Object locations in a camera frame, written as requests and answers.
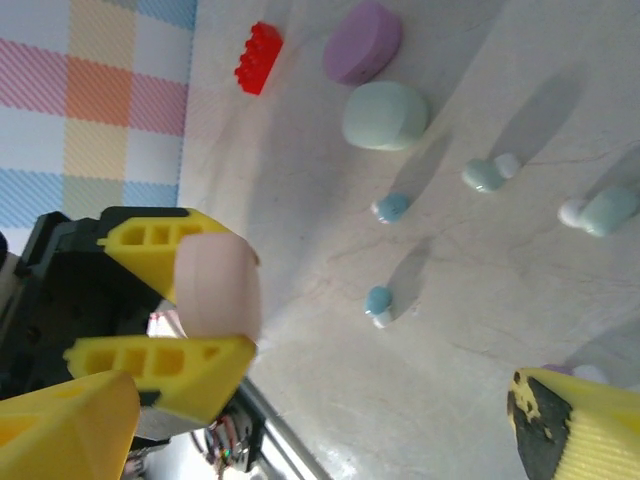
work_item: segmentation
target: light blue pill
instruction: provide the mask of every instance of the light blue pill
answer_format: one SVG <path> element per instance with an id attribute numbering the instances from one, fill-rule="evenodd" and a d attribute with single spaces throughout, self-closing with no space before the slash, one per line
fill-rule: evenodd
<path id="1" fill-rule="evenodd" d="M 467 162 L 462 172 L 462 180 L 471 188 L 479 192 L 495 192 L 505 182 L 493 162 L 474 158 Z"/>
<path id="2" fill-rule="evenodd" d="M 391 307 L 392 299 L 391 290 L 388 288 L 373 287 L 364 302 L 364 313 L 371 317 L 381 315 Z"/>
<path id="3" fill-rule="evenodd" d="M 373 204 L 371 210 L 380 223 L 395 223 L 409 209 L 409 197 L 393 192 Z"/>
<path id="4" fill-rule="evenodd" d="M 594 237 L 604 237 L 620 228 L 638 210 L 638 196 L 624 187 L 609 187 L 591 200 L 578 224 Z"/>

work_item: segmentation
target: pink eraser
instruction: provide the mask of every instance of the pink eraser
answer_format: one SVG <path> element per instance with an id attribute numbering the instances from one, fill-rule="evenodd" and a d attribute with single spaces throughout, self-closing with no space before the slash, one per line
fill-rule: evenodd
<path id="1" fill-rule="evenodd" d="M 400 19 L 378 2 L 364 0 L 329 39 L 324 71 L 335 82 L 362 85 L 391 61 L 401 40 Z"/>

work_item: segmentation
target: mint green object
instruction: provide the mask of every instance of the mint green object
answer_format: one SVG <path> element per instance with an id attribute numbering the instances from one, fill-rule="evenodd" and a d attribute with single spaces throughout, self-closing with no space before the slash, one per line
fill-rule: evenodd
<path id="1" fill-rule="evenodd" d="M 467 162 L 462 172 L 462 180 L 471 188 L 479 192 L 495 192 L 505 182 L 494 162 L 487 162 L 474 158 Z"/>
<path id="2" fill-rule="evenodd" d="M 579 226 L 594 237 L 604 237 L 631 218 L 639 203 L 638 196 L 627 188 L 606 188 L 584 207 L 578 218 Z"/>

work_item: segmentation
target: checkered cloth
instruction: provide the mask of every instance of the checkered cloth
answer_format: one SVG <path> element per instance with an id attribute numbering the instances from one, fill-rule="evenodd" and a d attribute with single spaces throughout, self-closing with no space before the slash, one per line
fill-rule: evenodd
<path id="1" fill-rule="evenodd" d="M 175 206 L 197 0 L 0 0 L 0 230 Z"/>

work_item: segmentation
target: plaid fabric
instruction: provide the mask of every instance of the plaid fabric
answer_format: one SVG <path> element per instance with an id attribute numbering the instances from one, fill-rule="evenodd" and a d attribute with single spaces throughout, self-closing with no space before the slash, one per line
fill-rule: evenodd
<path id="1" fill-rule="evenodd" d="M 197 0 L 0 0 L 0 230 L 175 206 Z"/>

